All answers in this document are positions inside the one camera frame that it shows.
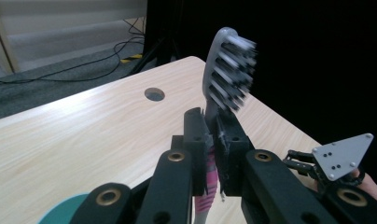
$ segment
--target wooden table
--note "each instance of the wooden table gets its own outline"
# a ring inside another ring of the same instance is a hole
[[[152,176],[172,135],[183,134],[184,113],[205,107],[204,66],[188,57],[0,119],[0,224],[36,223],[68,197]],[[148,100],[148,88],[165,98]],[[255,147],[281,158],[319,146],[253,96],[237,117]],[[245,223],[240,198],[217,195],[207,223]]]

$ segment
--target black background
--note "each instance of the black background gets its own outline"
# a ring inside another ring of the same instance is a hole
[[[148,1],[147,45],[173,2]],[[206,61],[224,26],[258,43],[260,101],[320,144],[374,134],[362,165],[377,183],[377,1],[191,0],[173,35],[183,57]]]

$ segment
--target gray carpet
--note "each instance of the gray carpet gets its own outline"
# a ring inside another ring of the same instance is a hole
[[[142,53],[142,50],[143,44],[127,44],[126,47],[119,53],[119,57],[121,59],[126,58],[134,54]],[[134,60],[129,63],[119,63],[119,58],[117,56],[110,57],[97,63],[90,63],[106,58],[113,54],[114,50],[113,46],[111,46],[111,49],[109,50],[104,50],[64,62],[39,67],[26,72],[18,73],[14,76],[4,77],[0,79],[1,81],[5,82],[23,79],[34,79],[74,66],[78,66],[83,63],[89,64],[82,65],[75,69],[70,69],[45,78],[59,80],[82,80],[104,76],[88,81],[61,82],[36,80],[20,84],[2,84],[0,85],[0,119],[16,113],[20,113],[21,111],[25,111],[62,99],[72,94],[104,85],[105,83],[118,80],[122,77],[125,77],[138,63],[138,60]],[[153,64],[153,62],[148,63],[145,68],[142,69],[142,71],[154,67]],[[119,66],[114,72],[105,76],[113,69],[115,69],[117,65]]]

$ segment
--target teal object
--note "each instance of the teal object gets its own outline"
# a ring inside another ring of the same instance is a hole
[[[88,193],[79,194],[58,203],[40,219],[38,224],[69,224],[88,195]]]

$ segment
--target toothbrush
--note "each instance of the toothbrush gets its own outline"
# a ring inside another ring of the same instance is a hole
[[[238,36],[230,27],[220,29],[212,42],[203,73],[202,92],[206,98],[204,119],[214,138],[218,109],[232,112],[244,105],[255,72],[255,49],[255,42]],[[206,165],[208,193],[194,198],[194,224],[205,223],[215,199],[218,175],[214,146],[208,150]]]

